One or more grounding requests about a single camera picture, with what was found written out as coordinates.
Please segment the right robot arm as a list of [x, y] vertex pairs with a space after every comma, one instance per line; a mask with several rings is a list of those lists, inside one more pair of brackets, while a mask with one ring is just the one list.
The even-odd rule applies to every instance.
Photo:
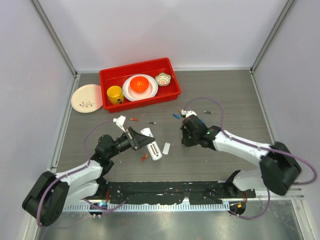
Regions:
[[236, 170], [228, 179], [226, 193], [233, 198], [251, 189], [267, 189], [284, 196], [302, 169], [285, 144], [258, 143], [238, 136], [218, 126], [207, 127], [196, 115], [186, 117], [181, 126], [181, 143], [186, 147], [200, 145], [246, 160], [258, 169]]

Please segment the white battery cover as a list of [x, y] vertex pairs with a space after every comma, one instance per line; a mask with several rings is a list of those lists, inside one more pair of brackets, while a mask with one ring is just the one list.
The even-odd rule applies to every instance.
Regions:
[[171, 144], [169, 142], [166, 142], [164, 144], [164, 147], [163, 147], [163, 150], [162, 150], [162, 154], [163, 155], [167, 155], [169, 153], [170, 147], [171, 147]]

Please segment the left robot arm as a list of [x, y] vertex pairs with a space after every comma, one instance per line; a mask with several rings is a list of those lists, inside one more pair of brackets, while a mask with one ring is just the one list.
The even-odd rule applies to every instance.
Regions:
[[64, 208], [86, 197], [100, 200], [106, 195], [104, 176], [114, 165], [113, 157], [129, 149], [144, 148], [155, 140], [152, 134], [142, 134], [132, 127], [116, 139], [102, 135], [87, 162], [60, 173], [43, 172], [22, 202], [22, 208], [36, 219], [39, 227], [52, 225]]

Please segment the white remote control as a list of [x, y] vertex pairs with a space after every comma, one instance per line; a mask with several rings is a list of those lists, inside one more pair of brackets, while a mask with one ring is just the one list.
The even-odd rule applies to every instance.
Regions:
[[[151, 132], [151, 129], [148, 128], [148, 127], [142, 129], [140, 131], [140, 133], [142, 135], [147, 136], [147, 137], [152, 137], [152, 138], [154, 137], [152, 132]], [[146, 147], [147, 147], [148, 153], [151, 156], [153, 161], [158, 161], [158, 160], [160, 160], [162, 158], [162, 156], [163, 156], [162, 152], [160, 151], [160, 148], [159, 148], [159, 146], [158, 146], [156, 141], [151, 142]]]

